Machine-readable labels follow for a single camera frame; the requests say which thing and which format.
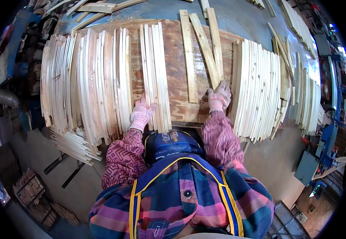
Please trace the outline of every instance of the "pink patterned sleeve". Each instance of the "pink patterned sleeve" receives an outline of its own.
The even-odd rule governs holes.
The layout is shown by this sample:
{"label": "pink patterned sleeve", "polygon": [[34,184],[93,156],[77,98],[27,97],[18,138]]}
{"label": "pink patterned sleeve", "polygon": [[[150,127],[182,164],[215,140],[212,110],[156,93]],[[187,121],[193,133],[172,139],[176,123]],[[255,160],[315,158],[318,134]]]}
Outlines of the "pink patterned sleeve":
{"label": "pink patterned sleeve", "polygon": [[118,184],[132,184],[143,174],[146,170],[143,152],[142,134],[138,130],[130,129],[121,140],[114,141],[106,153],[103,189]]}
{"label": "pink patterned sleeve", "polygon": [[201,131],[206,156],[212,165],[246,171],[240,140],[233,134],[230,119],[224,112],[212,112]]}

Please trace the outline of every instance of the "apron strap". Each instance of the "apron strap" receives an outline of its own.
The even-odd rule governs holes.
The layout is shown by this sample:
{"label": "apron strap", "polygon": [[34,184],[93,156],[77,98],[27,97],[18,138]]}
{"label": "apron strap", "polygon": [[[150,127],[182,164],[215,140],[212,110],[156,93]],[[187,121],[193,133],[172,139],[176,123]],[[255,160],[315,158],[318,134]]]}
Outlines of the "apron strap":
{"label": "apron strap", "polygon": [[[230,223],[230,232],[232,235],[238,235],[240,237],[243,237],[243,226],[242,226],[242,218],[240,215],[240,212],[237,208],[237,205],[235,203],[234,197],[232,192],[230,191],[229,186],[227,185],[225,174],[223,171],[220,171],[218,169],[215,169],[212,167],[212,169],[207,169],[203,165],[201,165],[197,160],[194,158],[189,157],[183,157],[179,158],[174,161],[174,163],[180,159],[189,159],[195,161],[197,164],[199,164],[201,167],[203,167],[206,171],[208,171],[213,178],[218,183],[218,189],[222,198],[222,202],[225,206],[229,223]],[[172,163],[170,163],[166,168],[164,168],[157,176],[155,176],[152,180],[150,180],[147,184],[150,185],[163,171],[165,171],[168,167],[170,167]],[[222,176],[220,179],[219,177],[216,177],[212,171],[218,170]],[[147,188],[145,186],[141,191],[136,193],[137,188],[137,182],[138,180],[134,180],[133,187],[132,187],[132,193],[130,195],[130,205],[129,205],[129,236],[130,239],[137,239],[137,221],[140,216],[140,205],[141,205],[141,193],[143,190]]]}

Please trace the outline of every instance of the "plywood surface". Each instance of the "plywood surface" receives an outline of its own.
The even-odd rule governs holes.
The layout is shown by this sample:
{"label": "plywood surface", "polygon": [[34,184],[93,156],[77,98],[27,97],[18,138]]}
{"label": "plywood surface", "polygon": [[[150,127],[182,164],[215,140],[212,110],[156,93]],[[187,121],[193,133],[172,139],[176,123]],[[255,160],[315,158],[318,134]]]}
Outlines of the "plywood surface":
{"label": "plywood surface", "polygon": [[[194,72],[197,76],[198,103],[188,102],[187,76],[185,65],[184,45],[180,21],[165,19],[133,19],[120,22],[104,23],[92,26],[96,32],[108,30],[113,31],[119,27],[127,28],[131,40],[132,56],[132,83],[133,101],[140,99],[144,92],[144,81],[142,72],[141,44],[140,44],[140,24],[162,23],[163,41],[165,49],[166,75],[169,89],[171,120],[178,122],[204,123],[209,116],[209,104],[207,89],[211,86],[207,67],[204,65],[202,52],[198,46],[197,36],[192,30]],[[211,42],[208,26],[202,26],[206,37]],[[87,29],[80,32],[84,35]],[[224,79],[231,81],[233,51],[232,43],[241,40],[242,37],[229,32],[219,31]]]}

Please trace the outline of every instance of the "blue apron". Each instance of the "blue apron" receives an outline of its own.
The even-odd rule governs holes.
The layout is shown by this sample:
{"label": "blue apron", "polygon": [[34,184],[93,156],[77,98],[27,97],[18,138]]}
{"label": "blue apron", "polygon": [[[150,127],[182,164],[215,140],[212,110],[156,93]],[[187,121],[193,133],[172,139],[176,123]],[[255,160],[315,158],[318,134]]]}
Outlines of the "blue apron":
{"label": "blue apron", "polygon": [[[223,171],[211,166],[201,157],[204,152],[193,137],[184,131],[173,131],[176,131],[176,133],[171,134],[171,130],[168,134],[169,138],[166,136],[166,133],[164,135],[157,134],[155,131],[149,134],[149,136],[156,134],[153,136],[155,143],[155,151],[153,153],[155,154],[155,163],[133,183],[129,207],[130,238],[137,238],[137,221],[140,215],[141,193],[146,190],[159,175],[179,160],[192,160],[213,176],[218,183],[221,199],[228,214],[230,232],[232,235],[243,237],[242,218],[234,201],[232,192],[227,185]],[[148,155],[146,152],[146,145],[149,136],[145,139],[144,156]]]}

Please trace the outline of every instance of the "pink knit glove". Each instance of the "pink knit glove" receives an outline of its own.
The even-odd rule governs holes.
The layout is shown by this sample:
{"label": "pink knit glove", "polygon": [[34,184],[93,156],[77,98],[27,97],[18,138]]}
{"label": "pink knit glove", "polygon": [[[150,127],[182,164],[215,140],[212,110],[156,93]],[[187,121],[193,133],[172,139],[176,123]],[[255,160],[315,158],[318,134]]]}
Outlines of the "pink knit glove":
{"label": "pink knit glove", "polygon": [[154,102],[149,106],[149,108],[147,108],[145,93],[142,94],[141,100],[136,101],[136,106],[133,108],[132,114],[130,115],[132,124],[130,125],[129,129],[136,128],[143,133],[145,126],[149,122],[151,115],[153,114],[157,106],[158,104]]}
{"label": "pink knit glove", "polygon": [[214,111],[223,112],[229,106],[232,93],[230,92],[230,87],[226,85],[227,82],[223,80],[216,90],[216,93],[214,93],[212,88],[209,88],[207,90],[207,93],[209,95],[209,113]]}

